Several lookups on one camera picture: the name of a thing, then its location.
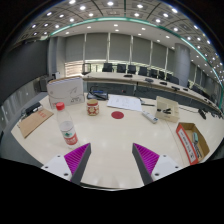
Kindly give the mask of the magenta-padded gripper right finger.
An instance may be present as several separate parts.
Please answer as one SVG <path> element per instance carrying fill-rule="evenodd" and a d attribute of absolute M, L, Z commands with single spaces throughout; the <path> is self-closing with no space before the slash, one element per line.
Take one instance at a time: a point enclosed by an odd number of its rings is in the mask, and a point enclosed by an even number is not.
<path fill-rule="evenodd" d="M 168 155 L 159 155 L 137 143 L 134 143 L 132 146 L 132 154 L 145 185 L 182 169 L 182 167 Z"/>

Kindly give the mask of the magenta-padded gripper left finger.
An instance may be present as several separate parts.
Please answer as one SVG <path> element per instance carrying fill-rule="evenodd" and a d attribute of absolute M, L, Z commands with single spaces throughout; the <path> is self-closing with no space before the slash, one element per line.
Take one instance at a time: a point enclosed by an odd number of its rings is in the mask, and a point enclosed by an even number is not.
<path fill-rule="evenodd" d="M 56 155 L 42 169 L 79 185 L 90 154 L 91 144 L 87 143 L 66 155 Z"/>

